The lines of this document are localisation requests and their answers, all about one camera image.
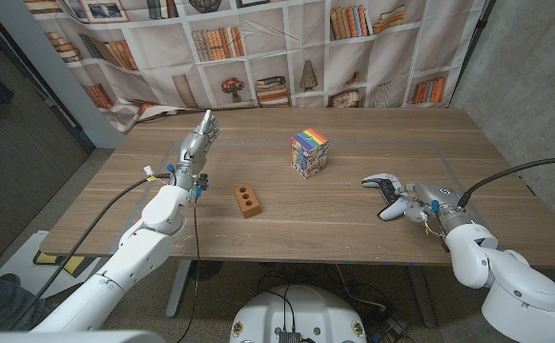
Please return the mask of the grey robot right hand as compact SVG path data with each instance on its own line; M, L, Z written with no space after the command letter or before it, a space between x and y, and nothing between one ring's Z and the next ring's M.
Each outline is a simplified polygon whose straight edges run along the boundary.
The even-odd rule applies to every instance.
M446 237L460 225L474 224L458 205L460 196L445 186L428 182L405 184L397 193L407 204L404 215L415 223L423 223L426 234Z

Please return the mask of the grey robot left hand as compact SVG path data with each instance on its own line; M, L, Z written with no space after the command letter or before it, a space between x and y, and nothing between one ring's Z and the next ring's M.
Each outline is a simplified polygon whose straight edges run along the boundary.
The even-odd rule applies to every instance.
M219 136L219 126L211 110L206 110L200 123L182 141L169 184L189 190L194 177L200 174L206 163L206 155Z

